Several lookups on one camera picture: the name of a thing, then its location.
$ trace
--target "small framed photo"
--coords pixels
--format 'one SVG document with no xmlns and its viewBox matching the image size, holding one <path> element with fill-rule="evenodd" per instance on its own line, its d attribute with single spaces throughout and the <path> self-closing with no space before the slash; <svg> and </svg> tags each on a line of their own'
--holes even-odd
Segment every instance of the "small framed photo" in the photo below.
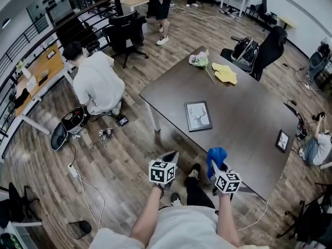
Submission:
<svg viewBox="0 0 332 249">
<path fill-rule="evenodd" d="M 185 110 L 189 126 L 189 132 L 211 129 L 210 114 L 205 101 L 187 102 Z"/>
<path fill-rule="evenodd" d="M 54 50 L 52 50 L 52 51 L 47 55 L 47 59 L 50 60 L 51 57 L 52 57 L 53 55 L 55 55 L 55 53 L 56 53 L 56 52 L 54 52 Z"/>
<path fill-rule="evenodd" d="M 286 152 L 286 148 L 288 145 L 288 141 L 289 141 L 289 136 L 282 130 L 280 130 L 278 139 L 276 141 L 276 146 L 283 152 Z"/>
</svg>

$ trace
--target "blue cloth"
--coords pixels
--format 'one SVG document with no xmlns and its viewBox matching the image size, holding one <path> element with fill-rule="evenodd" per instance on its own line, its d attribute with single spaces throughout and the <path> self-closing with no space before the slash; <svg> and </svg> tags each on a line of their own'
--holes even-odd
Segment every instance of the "blue cloth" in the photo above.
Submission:
<svg viewBox="0 0 332 249">
<path fill-rule="evenodd" d="M 318 141 L 314 137 L 312 137 L 305 146 L 304 150 L 304 158 L 303 160 L 310 165 L 313 165 L 313 159 L 317 156 L 318 153 Z"/>
<path fill-rule="evenodd" d="M 214 147 L 209 149 L 206 158 L 207 168 L 208 168 L 207 177 L 209 179 L 211 179 L 211 177 L 213 176 L 212 164 L 211 164 L 212 159 L 215 161 L 218 168 L 220 169 L 226 158 L 227 158 L 227 152 L 222 147 Z"/>
</svg>

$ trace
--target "yellow glove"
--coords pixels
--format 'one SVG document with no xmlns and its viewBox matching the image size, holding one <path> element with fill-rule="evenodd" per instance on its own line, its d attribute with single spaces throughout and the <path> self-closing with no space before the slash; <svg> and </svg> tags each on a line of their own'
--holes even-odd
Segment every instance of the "yellow glove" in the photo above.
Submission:
<svg viewBox="0 0 332 249">
<path fill-rule="evenodd" d="M 230 69 L 227 65 L 212 63 L 212 68 L 216 70 L 214 75 L 222 82 L 230 82 L 234 85 L 237 84 L 237 74 Z"/>
</svg>

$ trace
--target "black hair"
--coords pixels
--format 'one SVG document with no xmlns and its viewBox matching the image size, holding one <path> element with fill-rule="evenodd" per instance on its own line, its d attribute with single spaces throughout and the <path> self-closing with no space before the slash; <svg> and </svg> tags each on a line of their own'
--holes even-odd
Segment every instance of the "black hair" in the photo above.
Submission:
<svg viewBox="0 0 332 249">
<path fill-rule="evenodd" d="M 71 61 L 75 61 L 81 55 L 83 55 L 83 49 L 81 43 L 78 41 L 69 43 L 66 47 L 64 47 L 62 53 L 63 57 Z"/>
</svg>

